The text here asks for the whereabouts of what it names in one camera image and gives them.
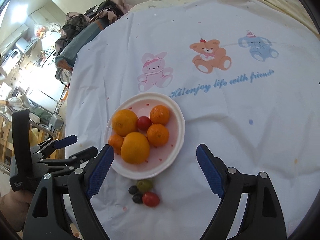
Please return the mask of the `left hand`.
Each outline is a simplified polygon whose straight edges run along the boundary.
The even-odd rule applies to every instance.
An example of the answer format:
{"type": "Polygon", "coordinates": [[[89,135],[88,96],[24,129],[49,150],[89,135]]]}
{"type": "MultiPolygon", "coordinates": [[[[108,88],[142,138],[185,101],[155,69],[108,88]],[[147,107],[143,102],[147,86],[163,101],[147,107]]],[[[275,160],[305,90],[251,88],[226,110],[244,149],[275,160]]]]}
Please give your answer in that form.
{"type": "Polygon", "coordinates": [[[1,197],[1,213],[16,232],[23,228],[32,199],[29,191],[12,189],[1,197]]]}

